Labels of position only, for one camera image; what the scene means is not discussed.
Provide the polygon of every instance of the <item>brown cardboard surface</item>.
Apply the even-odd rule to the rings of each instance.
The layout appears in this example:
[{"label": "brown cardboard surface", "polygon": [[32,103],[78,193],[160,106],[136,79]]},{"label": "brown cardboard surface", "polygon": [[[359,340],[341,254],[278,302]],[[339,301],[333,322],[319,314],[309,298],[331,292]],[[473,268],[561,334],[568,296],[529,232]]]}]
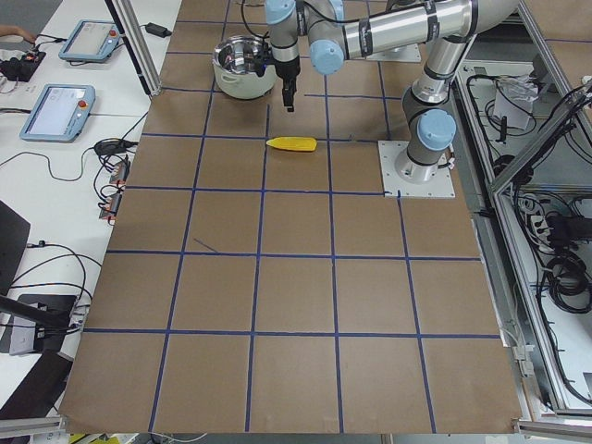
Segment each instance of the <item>brown cardboard surface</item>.
[{"label": "brown cardboard surface", "polygon": [[378,63],[352,60],[342,69],[327,77],[331,95],[370,95],[382,97],[382,83]]},{"label": "brown cardboard surface", "polygon": [[333,198],[333,213],[337,254],[403,255],[401,216],[395,200],[337,195]]},{"label": "brown cardboard surface", "polygon": [[211,136],[265,136],[267,99],[238,101],[223,93],[214,94],[207,126]]},{"label": "brown cardboard surface", "polygon": [[[248,338],[171,338],[154,430],[241,432],[248,361]],[[196,380],[208,382],[195,384]]]},{"label": "brown cardboard surface", "polygon": [[592,64],[592,42],[548,42],[572,88],[582,86]]},{"label": "brown cardboard surface", "polygon": [[592,41],[592,4],[581,0],[524,0],[545,39]]},{"label": "brown cardboard surface", "polygon": [[[419,50],[422,58],[426,59],[426,46],[420,44]],[[405,90],[423,72],[423,65],[419,63],[381,62],[380,67],[387,97],[403,97]]]},{"label": "brown cardboard surface", "polygon": [[[347,1],[347,16],[384,9],[370,3]],[[509,431],[518,406],[460,184],[453,201],[385,198],[369,142],[408,139],[396,98],[421,65],[348,62],[324,79],[303,58],[294,113],[280,81],[231,99],[211,90],[209,54],[245,34],[237,14],[183,2],[179,19],[201,21],[177,23],[163,77],[198,91],[154,99],[62,404],[69,428]],[[299,135],[317,150],[265,147]]]},{"label": "brown cardboard surface", "polygon": [[209,98],[207,92],[164,90],[152,99],[144,132],[202,134]]},{"label": "brown cardboard surface", "polygon": [[107,254],[86,327],[166,328],[178,268],[176,255]]},{"label": "brown cardboard surface", "polygon": [[256,251],[260,201],[261,196],[256,192],[197,192],[187,250],[211,253]]},{"label": "brown cardboard surface", "polygon": [[69,433],[147,430],[164,335],[86,333],[59,412]]},{"label": "brown cardboard surface", "polygon": [[334,142],[331,148],[333,190],[383,192],[375,143]]},{"label": "brown cardboard surface", "polygon": [[227,9],[227,2],[205,2],[204,0],[186,1],[181,3],[177,20],[223,22],[226,18]]},{"label": "brown cardboard surface", "polygon": [[329,134],[331,139],[346,141],[381,141],[388,138],[384,102],[380,98],[330,97],[328,109],[331,115]]},{"label": "brown cardboard surface", "polygon": [[322,194],[265,197],[264,253],[330,254],[329,199]]},{"label": "brown cardboard surface", "polygon": [[251,430],[339,432],[335,340],[257,338]]},{"label": "brown cardboard surface", "polygon": [[261,141],[207,139],[203,143],[198,187],[260,189],[264,149]]},{"label": "brown cardboard surface", "polygon": [[178,252],[190,198],[188,191],[127,190],[109,249]]},{"label": "brown cardboard surface", "polygon": [[495,335],[500,331],[480,262],[413,261],[412,272],[423,332]]},{"label": "brown cardboard surface", "polygon": [[464,202],[409,199],[403,201],[411,256],[479,257],[479,251]]},{"label": "brown cardboard surface", "polygon": [[[265,23],[265,8],[262,6],[248,6],[250,2],[245,2],[244,17],[248,23]],[[241,22],[241,2],[230,2],[228,9],[228,21]]]},{"label": "brown cardboard surface", "polygon": [[251,328],[255,260],[252,257],[186,256],[175,303],[173,328]]},{"label": "brown cardboard surface", "polygon": [[167,55],[160,72],[163,87],[210,91],[214,83],[211,60],[212,57],[205,54]]},{"label": "brown cardboard surface", "polygon": [[327,138],[325,99],[300,95],[298,113],[289,115],[281,102],[281,90],[275,88],[269,115],[269,137],[302,136]]},{"label": "brown cardboard surface", "polygon": [[368,5],[364,4],[365,2],[356,2],[356,1],[345,1],[343,2],[343,7],[345,9],[345,18],[346,19],[358,19],[360,17],[367,17],[368,16]]},{"label": "brown cardboard surface", "polygon": [[440,433],[513,431],[512,419],[521,412],[508,357],[499,340],[425,339],[424,351]]},{"label": "brown cardboard surface", "polygon": [[337,261],[339,331],[415,333],[404,261]]},{"label": "brown cardboard surface", "polygon": [[429,430],[417,339],[343,338],[339,349],[348,432]]},{"label": "brown cardboard surface", "polygon": [[264,257],[259,271],[258,331],[333,331],[329,259]]},{"label": "brown cardboard surface", "polygon": [[202,139],[143,136],[127,183],[135,186],[190,188]]},{"label": "brown cardboard surface", "polygon": [[223,30],[224,23],[178,21],[170,36],[168,52],[212,54],[222,40]]},{"label": "brown cardboard surface", "polygon": [[265,185],[269,190],[329,190],[325,142],[317,142],[312,153],[269,150],[265,169]]}]

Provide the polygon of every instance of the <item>white table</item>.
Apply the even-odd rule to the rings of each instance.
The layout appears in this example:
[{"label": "white table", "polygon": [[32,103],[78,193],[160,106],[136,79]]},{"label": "white table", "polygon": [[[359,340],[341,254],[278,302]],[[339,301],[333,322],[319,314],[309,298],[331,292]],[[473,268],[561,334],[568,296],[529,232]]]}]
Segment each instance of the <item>white table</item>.
[{"label": "white table", "polygon": [[[135,0],[132,4],[141,25],[152,21],[172,30],[180,1]],[[81,19],[110,20],[111,16],[103,0],[63,0],[43,34],[67,38]],[[143,34],[154,65],[160,71],[170,37]],[[47,40],[40,37],[38,42]],[[126,47],[118,48],[104,63],[74,67],[58,57],[62,45],[44,44],[41,49],[47,55],[31,81],[22,82],[14,92],[0,94],[0,107],[32,109],[45,84],[64,83],[94,87],[97,100],[92,113],[95,115],[141,116],[148,110],[150,99],[143,91]],[[13,85],[14,82],[8,82],[3,91],[9,91]]]},{"label": "white table", "polygon": [[[76,177],[80,171],[80,156],[84,150],[105,137],[121,137],[136,121],[136,117],[90,117],[82,134],[73,143],[25,142],[19,139],[19,130],[25,115],[7,115],[0,118],[0,163],[14,154],[31,151],[50,157],[54,174],[59,177]],[[137,141],[142,124],[128,137]],[[84,174],[76,182],[61,182],[50,178],[46,161],[37,156],[22,155],[0,167],[0,200],[31,223],[29,242],[44,240],[67,245],[76,253],[87,254],[98,261],[105,255],[111,227],[98,218],[98,199],[93,190],[93,179],[99,169],[94,152],[85,155]],[[108,182],[108,173],[102,172],[99,184]],[[27,249],[18,273],[39,264],[45,259],[67,253],[57,248]],[[93,293],[99,276],[99,267],[89,261],[86,288]],[[76,259],[65,258],[51,262],[24,277],[19,284],[61,281],[80,284],[82,273]],[[23,293],[78,294],[70,287],[40,287],[29,290],[12,290],[8,295],[16,298]],[[3,322],[7,315],[0,315]],[[74,356],[79,335],[66,338],[62,352]],[[0,354],[0,405],[3,405],[20,380],[27,374],[39,355],[22,357]]]},{"label": "white table", "polygon": [[[154,22],[173,29],[181,0],[132,0],[139,23]],[[103,0],[63,0],[56,13],[43,29],[44,34],[68,37],[81,19],[112,19]],[[144,34],[154,64],[160,71],[167,52],[169,38]],[[126,48],[119,48],[103,64],[72,67],[58,58],[59,43],[43,46],[45,60],[31,81],[21,83],[10,94],[0,94],[0,107],[31,109],[46,83],[90,84],[96,90],[96,102],[82,134],[73,143],[25,142],[19,131],[25,115],[0,116],[0,163],[23,151],[43,153],[50,157],[54,174],[63,178],[76,177],[80,172],[80,156],[86,148],[99,140],[123,136],[150,106]],[[3,91],[9,90],[11,82]],[[139,140],[143,122],[127,137]],[[102,261],[111,234],[111,227],[99,220],[98,199],[93,190],[93,179],[100,164],[94,152],[85,155],[84,175],[76,182],[51,179],[45,159],[23,155],[0,167],[0,200],[31,223],[29,242],[44,240],[67,245],[75,252]],[[102,172],[99,185],[108,182]],[[18,274],[43,260],[66,253],[56,248],[28,249],[21,261]],[[98,266],[85,262],[86,288],[93,292],[99,276]],[[39,282],[81,283],[80,265],[74,258],[56,260],[24,277],[19,284]],[[78,294],[70,287],[40,287],[12,290],[16,298],[23,293]],[[7,316],[0,315],[2,321]],[[62,352],[74,356],[80,334],[66,337]],[[39,359],[39,355],[9,356],[0,354],[0,406],[4,405],[22,378]]]}]

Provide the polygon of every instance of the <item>white pot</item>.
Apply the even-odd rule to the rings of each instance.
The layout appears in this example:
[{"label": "white pot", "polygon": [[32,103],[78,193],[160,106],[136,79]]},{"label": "white pot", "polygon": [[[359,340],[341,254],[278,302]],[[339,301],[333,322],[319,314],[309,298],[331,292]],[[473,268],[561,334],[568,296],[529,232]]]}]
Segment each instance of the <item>white pot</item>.
[{"label": "white pot", "polygon": [[253,57],[261,51],[261,41],[248,36],[230,37],[214,50],[212,64],[218,87],[237,99],[255,99],[269,92],[276,82],[276,70],[267,67],[263,77],[254,72]]}]

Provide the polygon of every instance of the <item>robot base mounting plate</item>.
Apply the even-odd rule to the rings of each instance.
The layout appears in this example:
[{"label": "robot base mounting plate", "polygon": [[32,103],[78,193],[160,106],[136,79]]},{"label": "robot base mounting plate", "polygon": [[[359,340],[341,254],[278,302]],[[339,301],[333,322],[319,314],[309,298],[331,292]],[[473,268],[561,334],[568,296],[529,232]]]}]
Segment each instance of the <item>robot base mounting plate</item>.
[{"label": "robot base mounting plate", "polygon": [[[455,197],[452,178],[448,168],[441,168],[430,181],[415,185],[401,178],[395,170],[395,159],[407,148],[406,141],[378,141],[382,184],[386,197],[421,197],[426,199],[453,199]],[[446,163],[446,156],[440,158],[440,164]]]}]

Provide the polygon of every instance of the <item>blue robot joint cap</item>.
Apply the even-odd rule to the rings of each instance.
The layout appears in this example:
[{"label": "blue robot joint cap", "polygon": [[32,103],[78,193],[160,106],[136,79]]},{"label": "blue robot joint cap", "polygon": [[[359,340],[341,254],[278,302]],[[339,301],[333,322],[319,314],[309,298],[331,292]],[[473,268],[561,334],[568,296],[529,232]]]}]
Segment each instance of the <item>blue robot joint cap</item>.
[{"label": "blue robot joint cap", "polygon": [[345,55],[341,47],[332,40],[317,40],[311,44],[311,63],[324,76],[341,69]]},{"label": "blue robot joint cap", "polygon": [[296,8],[296,0],[267,0],[265,2],[265,21],[277,25],[289,18]]},{"label": "blue robot joint cap", "polygon": [[450,146],[455,135],[456,122],[442,109],[430,109],[419,119],[417,136],[428,150],[445,150]]}]

